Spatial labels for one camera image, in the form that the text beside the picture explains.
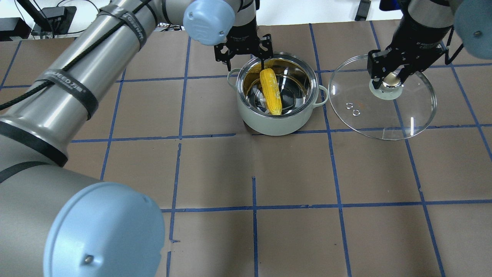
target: glass lid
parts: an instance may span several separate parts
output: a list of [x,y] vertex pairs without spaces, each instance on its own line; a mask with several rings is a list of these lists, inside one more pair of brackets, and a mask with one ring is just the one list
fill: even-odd
[[341,64],[330,78],[330,103],[348,127],[370,138],[400,140],[419,134],[431,123],[437,103],[422,73],[401,84],[397,70],[375,89],[366,68],[367,55],[357,56]]

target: screw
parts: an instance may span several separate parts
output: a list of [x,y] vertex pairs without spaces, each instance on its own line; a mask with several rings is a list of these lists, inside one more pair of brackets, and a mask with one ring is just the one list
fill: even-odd
[[94,260],[94,256],[87,255],[87,257],[84,259],[84,263],[90,264],[91,262],[93,262],[93,260]]

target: yellow corn cob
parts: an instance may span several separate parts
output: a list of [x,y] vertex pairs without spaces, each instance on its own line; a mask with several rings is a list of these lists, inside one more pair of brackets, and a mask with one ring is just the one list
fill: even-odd
[[273,69],[264,69],[260,72],[260,82],[267,107],[273,115],[282,114],[282,100],[278,90],[277,78]]

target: pot handle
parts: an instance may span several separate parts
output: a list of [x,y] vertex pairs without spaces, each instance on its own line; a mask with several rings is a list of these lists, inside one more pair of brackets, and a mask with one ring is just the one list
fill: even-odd
[[235,86],[235,85],[233,85],[233,84],[231,83],[231,75],[232,75],[233,73],[239,72],[240,70],[241,70],[241,69],[233,69],[233,70],[231,70],[231,71],[227,74],[227,82],[229,83],[229,85],[230,85],[230,86],[231,86],[234,90],[236,90],[236,86]]
[[313,107],[313,108],[316,108],[316,107],[322,106],[322,105],[326,104],[326,101],[328,101],[328,93],[329,93],[329,92],[328,92],[328,89],[327,89],[327,88],[325,88],[325,87],[324,87],[324,86],[322,86],[322,85],[319,85],[319,89],[325,92],[325,97],[326,97],[326,99],[325,99],[323,102],[321,102],[321,103],[314,103],[314,104],[312,105],[312,107]]

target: pot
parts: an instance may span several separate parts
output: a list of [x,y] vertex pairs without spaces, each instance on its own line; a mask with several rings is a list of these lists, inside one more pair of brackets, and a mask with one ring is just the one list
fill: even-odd
[[[271,68],[277,76],[282,99],[282,114],[272,115],[267,109],[261,92],[261,60],[253,58],[240,69],[233,69],[227,75],[227,82],[236,91],[238,109],[244,122],[253,130],[269,135],[282,136],[300,129],[309,120],[312,110],[322,106],[328,97],[316,103],[319,90],[328,95],[328,90],[318,84],[314,71],[297,56],[275,52],[274,57],[265,61],[265,68]],[[231,82],[237,73],[236,83]]]

